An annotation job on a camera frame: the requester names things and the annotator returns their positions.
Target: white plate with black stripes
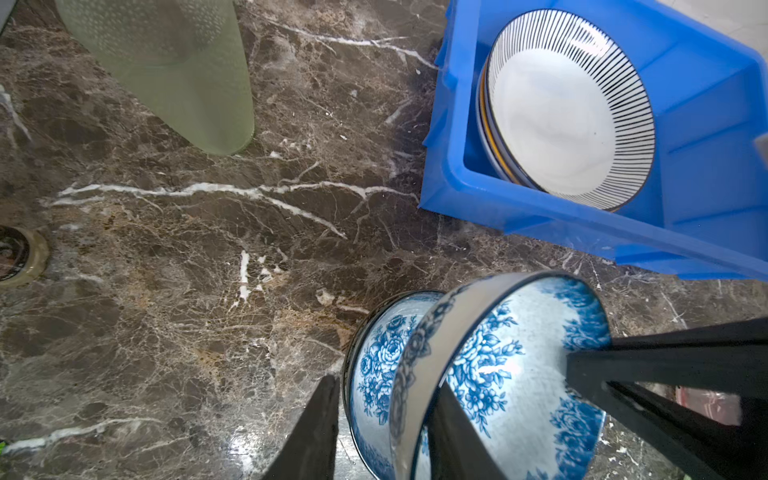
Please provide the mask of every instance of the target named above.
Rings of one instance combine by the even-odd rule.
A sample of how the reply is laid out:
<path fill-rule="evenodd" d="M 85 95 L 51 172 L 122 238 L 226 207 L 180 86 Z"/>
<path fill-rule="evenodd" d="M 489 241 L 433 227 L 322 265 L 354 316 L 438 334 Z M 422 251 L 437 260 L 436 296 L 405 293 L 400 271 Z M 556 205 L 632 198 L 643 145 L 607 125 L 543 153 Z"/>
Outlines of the white plate with black stripes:
<path fill-rule="evenodd" d="M 556 197 L 615 210 L 654 162 L 654 114 L 629 58 L 602 30 L 561 10 L 534 10 L 502 30 L 486 94 L 503 148 Z"/>

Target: blue plastic bin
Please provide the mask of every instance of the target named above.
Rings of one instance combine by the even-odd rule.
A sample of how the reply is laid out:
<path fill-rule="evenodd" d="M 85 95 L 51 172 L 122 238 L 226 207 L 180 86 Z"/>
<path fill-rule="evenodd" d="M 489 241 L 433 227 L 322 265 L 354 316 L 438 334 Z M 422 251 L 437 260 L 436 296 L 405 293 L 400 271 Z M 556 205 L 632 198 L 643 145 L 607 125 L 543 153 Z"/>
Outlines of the blue plastic bin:
<path fill-rule="evenodd" d="M 475 122 L 475 82 L 517 15 L 558 8 L 626 52 L 656 118 L 657 153 L 641 192 L 617 213 L 499 180 Z M 420 207 L 686 280 L 768 280 L 766 68 L 753 50 L 653 0 L 453 0 Z"/>

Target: marble countertop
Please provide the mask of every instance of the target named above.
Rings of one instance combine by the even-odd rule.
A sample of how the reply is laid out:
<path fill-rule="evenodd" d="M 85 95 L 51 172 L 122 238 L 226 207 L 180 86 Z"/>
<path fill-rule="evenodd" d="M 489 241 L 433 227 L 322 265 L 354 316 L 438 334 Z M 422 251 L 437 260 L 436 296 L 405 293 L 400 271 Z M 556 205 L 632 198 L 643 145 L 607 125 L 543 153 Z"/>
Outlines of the marble countertop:
<path fill-rule="evenodd" d="M 444 0 L 237 14 L 257 131 L 230 157 L 106 75 L 52 0 L 22 1 L 0 38 L 0 223 L 52 251 L 0 293 L 0 438 L 27 441 L 3 478 L 259 478 L 403 290 L 559 268 L 600 293 L 614 336 L 766 312 L 757 281 L 684 282 L 419 210 Z M 588 477 L 681 476 L 609 419 Z M 367 478 L 346 424 L 336 477 Z"/>

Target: blue and white floral bowl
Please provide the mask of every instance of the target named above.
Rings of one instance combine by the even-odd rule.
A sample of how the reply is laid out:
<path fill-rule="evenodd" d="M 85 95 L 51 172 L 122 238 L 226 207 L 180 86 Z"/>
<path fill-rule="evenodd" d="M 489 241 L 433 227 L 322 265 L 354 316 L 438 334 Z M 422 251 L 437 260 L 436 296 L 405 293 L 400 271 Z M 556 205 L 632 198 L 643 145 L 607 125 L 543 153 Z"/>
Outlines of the blue and white floral bowl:
<path fill-rule="evenodd" d="M 555 271 L 404 293 L 371 313 L 344 368 L 358 452 L 380 480 L 426 480 L 426 413 L 447 381 L 510 480 L 581 480 L 604 413 L 564 383 L 565 356 L 611 338 L 599 299 Z"/>
<path fill-rule="evenodd" d="M 565 385 L 565 357 L 609 346 L 600 300 L 567 273 L 508 273 L 460 286 L 424 315 L 389 399 L 397 480 L 416 476 L 422 426 L 443 381 L 510 480 L 581 480 L 605 414 Z"/>

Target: green glass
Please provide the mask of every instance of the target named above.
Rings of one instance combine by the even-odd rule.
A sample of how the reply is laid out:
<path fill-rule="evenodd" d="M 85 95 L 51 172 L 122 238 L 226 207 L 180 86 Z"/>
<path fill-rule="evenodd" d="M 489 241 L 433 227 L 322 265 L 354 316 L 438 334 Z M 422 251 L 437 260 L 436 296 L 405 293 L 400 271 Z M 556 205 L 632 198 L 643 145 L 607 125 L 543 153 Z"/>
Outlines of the green glass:
<path fill-rule="evenodd" d="M 250 79 L 231 0 L 56 0 L 69 31 L 175 131 L 212 154 L 253 136 Z"/>

